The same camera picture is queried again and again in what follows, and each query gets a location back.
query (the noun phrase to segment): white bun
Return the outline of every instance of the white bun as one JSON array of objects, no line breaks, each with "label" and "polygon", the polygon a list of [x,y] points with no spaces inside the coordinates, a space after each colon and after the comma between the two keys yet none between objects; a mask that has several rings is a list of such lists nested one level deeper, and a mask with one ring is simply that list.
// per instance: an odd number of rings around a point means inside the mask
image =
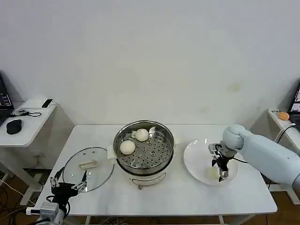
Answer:
[{"label": "white bun", "polygon": [[149,138],[148,130],[138,129],[136,134],[135,134],[135,137],[136,137],[137,140],[139,140],[141,142],[146,141]]},{"label": "white bun", "polygon": [[135,143],[132,141],[124,141],[120,145],[120,151],[124,155],[130,155],[135,151]]}]

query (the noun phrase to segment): computer screen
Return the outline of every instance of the computer screen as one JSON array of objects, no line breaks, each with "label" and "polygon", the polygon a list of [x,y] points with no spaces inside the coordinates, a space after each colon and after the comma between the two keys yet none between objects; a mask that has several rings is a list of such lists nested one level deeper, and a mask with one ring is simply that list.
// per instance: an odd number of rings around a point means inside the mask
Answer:
[{"label": "computer screen", "polygon": [[0,75],[0,109],[11,108],[12,103],[8,96],[8,91],[5,87],[2,76]]},{"label": "computer screen", "polygon": [[289,112],[294,112],[294,113],[297,113],[299,112],[300,113],[300,84],[297,88],[297,91],[296,91],[296,94],[294,96],[294,99],[292,101],[292,104],[291,104],[291,107],[290,107],[290,110]]}]

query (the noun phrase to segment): white wall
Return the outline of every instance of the white wall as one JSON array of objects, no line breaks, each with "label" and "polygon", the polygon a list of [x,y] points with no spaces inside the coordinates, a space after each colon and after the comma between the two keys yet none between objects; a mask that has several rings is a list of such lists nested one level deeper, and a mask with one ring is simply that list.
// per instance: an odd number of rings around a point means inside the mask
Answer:
[{"label": "white wall", "polygon": [[1,0],[0,68],[75,124],[250,127],[300,75],[298,0]]}]

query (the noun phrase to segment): wooden floor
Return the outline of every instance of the wooden floor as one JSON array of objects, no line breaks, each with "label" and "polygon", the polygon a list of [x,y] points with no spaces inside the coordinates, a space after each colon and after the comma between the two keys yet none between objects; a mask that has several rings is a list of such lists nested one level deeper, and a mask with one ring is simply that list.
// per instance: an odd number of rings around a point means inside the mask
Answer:
[{"label": "wooden floor", "polygon": [[[27,188],[17,177],[10,178],[7,180],[8,184],[13,188],[19,190],[21,193],[25,193]],[[21,211],[19,213],[12,214],[13,216],[7,216],[8,213],[14,210],[20,210],[20,195],[15,191],[11,190],[6,185],[2,185],[0,188],[0,203],[2,205],[6,202],[5,191],[8,194],[8,201],[5,205],[9,209],[5,209],[0,205],[0,225],[27,225],[34,222],[37,216],[27,216]],[[300,205],[293,205],[288,195],[284,192],[272,193],[275,202],[278,206],[278,211],[274,214],[268,215],[269,225],[300,225]],[[37,196],[32,198],[32,201],[36,201]],[[85,217],[78,217],[82,224],[84,224]],[[213,224],[218,223],[218,217],[127,217],[127,218],[107,218],[107,217],[92,217],[91,224],[99,224],[103,219],[108,219],[108,224]],[[225,222],[230,222],[232,217],[224,217]],[[266,215],[257,215],[245,225],[266,225]]]}]

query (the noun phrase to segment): white plate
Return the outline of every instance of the white plate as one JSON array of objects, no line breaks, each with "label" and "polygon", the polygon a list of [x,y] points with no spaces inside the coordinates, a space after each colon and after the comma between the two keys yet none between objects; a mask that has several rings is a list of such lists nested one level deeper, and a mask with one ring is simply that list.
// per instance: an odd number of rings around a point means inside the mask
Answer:
[{"label": "white plate", "polygon": [[199,181],[208,185],[224,185],[233,181],[239,171],[239,164],[236,160],[230,160],[227,164],[229,175],[221,182],[218,179],[211,179],[207,170],[211,168],[212,156],[205,141],[193,141],[184,150],[183,158],[187,170]]}]

